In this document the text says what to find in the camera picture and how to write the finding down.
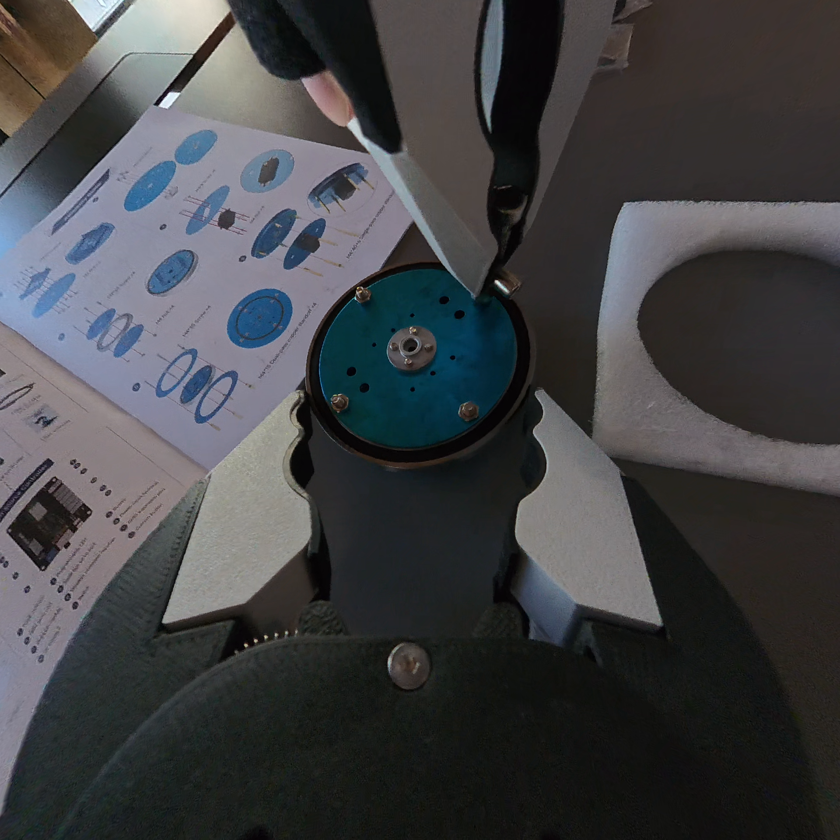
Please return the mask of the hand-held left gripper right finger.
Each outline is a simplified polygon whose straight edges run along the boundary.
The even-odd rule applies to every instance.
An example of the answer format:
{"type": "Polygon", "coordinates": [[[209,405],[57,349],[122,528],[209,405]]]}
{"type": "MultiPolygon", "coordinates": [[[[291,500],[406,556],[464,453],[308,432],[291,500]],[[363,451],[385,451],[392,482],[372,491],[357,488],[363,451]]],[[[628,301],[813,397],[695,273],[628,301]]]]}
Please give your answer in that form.
{"type": "Polygon", "coordinates": [[[544,469],[518,504],[511,580],[529,637],[569,646],[586,620],[657,632],[663,621],[619,468],[546,391],[534,397],[544,469]]]}

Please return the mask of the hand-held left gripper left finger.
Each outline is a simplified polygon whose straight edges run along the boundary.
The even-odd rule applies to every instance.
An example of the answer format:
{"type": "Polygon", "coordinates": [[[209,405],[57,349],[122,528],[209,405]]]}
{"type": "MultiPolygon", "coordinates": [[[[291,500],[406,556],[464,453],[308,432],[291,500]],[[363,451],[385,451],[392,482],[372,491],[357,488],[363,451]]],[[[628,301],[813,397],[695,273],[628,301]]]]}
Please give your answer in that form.
{"type": "Polygon", "coordinates": [[[297,625],[322,593],[308,420],[306,393],[296,390],[208,475],[164,625],[297,625]]]}

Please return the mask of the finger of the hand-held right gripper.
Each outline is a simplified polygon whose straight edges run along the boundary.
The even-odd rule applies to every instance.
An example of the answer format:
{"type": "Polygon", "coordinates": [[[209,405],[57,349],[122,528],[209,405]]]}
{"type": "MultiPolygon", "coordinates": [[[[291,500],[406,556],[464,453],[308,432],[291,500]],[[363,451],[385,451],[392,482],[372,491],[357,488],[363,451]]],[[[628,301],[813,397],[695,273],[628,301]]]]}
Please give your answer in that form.
{"type": "Polygon", "coordinates": [[[498,243],[488,196],[494,157],[487,100],[501,71],[504,2],[347,2],[346,14],[384,71],[400,141],[374,140],[361,112],[351,131],[371,153],[444,268],[474,298],[486,294],[498,243]]]}
{"type": "Polygon", "coordinates": [[[502,3],[500,262],[522,243],[595,73],[614,2],[502,3]]]}

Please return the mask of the round blue disc assembly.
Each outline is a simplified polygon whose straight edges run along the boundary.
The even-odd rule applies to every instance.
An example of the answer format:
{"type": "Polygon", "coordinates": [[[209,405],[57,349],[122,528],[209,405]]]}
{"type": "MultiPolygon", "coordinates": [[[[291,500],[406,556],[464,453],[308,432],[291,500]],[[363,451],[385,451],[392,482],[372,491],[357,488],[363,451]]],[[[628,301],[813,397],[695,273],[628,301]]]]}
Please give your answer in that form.
{"type": "Polygon", "coordinates": [[[311,341],[311,416],[347,451],[392,469],[475,452],[518,410],[532,332],[515,301],[478,298],[442,265],[384,269],[342,294],[311,341]]]}

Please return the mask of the person's right hand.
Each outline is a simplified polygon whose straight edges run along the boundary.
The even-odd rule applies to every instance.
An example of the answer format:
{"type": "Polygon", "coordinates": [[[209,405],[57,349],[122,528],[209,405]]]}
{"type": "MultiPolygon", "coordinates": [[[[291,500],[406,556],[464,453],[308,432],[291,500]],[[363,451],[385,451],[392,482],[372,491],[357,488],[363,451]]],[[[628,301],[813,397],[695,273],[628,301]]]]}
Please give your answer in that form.
{"type": "Polygon", "coordinates": [[[229,1],[257,60],[271,75],[301,81],[319,110],[387,153],[402,135],[365,1],[229,1]]]}

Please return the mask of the clear plastic bag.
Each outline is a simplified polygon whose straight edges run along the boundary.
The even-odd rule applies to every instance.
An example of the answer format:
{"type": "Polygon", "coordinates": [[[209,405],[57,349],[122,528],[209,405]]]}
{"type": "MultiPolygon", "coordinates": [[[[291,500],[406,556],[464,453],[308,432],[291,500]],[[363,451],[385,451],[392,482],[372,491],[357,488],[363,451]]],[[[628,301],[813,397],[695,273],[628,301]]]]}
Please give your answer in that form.
{"type": "Polygon", "coordinates": [[[634,25],[627,23],[625,18],[633,12],[634,2],[616,1],[611,26],[597,60],[596,72],[624,70],[628,67],[634,25]]]}

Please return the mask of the printed sheet with board photo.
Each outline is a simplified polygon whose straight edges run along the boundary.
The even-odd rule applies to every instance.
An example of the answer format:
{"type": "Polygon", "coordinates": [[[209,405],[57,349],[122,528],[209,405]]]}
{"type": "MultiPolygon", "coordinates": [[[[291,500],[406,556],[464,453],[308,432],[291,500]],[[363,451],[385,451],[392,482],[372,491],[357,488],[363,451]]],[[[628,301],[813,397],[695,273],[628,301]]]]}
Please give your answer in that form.
{"type": "Polygon", "coordinates": [[[1,772],[105,586],[205,468],[1,328],[1,772]]]}

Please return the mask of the white foam with round cutout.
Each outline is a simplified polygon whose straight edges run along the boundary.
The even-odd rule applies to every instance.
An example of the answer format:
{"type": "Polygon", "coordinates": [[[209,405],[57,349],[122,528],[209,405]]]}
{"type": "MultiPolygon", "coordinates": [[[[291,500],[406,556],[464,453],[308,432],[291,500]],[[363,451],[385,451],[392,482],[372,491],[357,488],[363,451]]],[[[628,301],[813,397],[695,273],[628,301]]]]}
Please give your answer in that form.
{"type": "Polygon", "coordinates": [[[592,435],[610,456],[838,496],[838,444],[766,437],[705,412],[667,383],[637,326],[666,271],[721,250],[786,250],[838,266],[838,203],[625,203],[612,232],[596,339],[592,435]]]}

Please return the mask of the assembly instruction sheet blue diagrams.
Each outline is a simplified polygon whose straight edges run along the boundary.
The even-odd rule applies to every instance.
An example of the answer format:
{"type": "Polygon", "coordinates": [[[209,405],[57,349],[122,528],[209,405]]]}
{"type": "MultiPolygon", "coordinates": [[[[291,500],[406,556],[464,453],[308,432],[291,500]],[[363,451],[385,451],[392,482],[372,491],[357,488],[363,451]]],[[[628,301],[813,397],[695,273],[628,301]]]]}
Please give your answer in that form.
{"type": "Polygon", "coordinates": [[[412,224],[365,153],[150,108],[2,259],[2,324],[213,468],[412,224]]]}

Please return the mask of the dark flat panel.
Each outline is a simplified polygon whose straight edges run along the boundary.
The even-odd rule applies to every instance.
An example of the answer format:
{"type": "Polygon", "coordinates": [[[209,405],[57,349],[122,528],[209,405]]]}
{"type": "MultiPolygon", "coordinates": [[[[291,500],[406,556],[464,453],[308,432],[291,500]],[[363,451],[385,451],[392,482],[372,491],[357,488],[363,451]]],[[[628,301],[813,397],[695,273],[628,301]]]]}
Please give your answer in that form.
{"type": "Polygon", "coordinates": [[[173,101],[234,25],[226,2],[121,2],[99,41],[2,144],[2,200],[26,182],[72,188],[150,106],[173,101]]]}

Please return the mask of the wooden box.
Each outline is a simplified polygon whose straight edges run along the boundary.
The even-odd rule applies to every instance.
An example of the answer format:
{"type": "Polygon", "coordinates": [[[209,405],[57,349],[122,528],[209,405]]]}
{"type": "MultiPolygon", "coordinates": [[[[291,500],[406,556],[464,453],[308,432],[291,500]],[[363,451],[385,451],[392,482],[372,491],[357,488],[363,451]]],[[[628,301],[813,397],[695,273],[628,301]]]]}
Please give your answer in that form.
{"type": "Polygon", "coordinates": [[[1,2],[1,133],[15,133],[97,43],[68,1],[1,2]]]}

